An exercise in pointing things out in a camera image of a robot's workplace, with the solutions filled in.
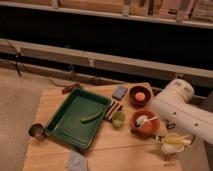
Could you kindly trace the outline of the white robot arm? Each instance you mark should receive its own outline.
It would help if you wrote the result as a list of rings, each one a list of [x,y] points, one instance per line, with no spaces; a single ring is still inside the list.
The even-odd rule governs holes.
[[[161,118],[213,145],[213,113],[189,104],[193,95],[191,84],[174,79],[153,98],[150,105]]]

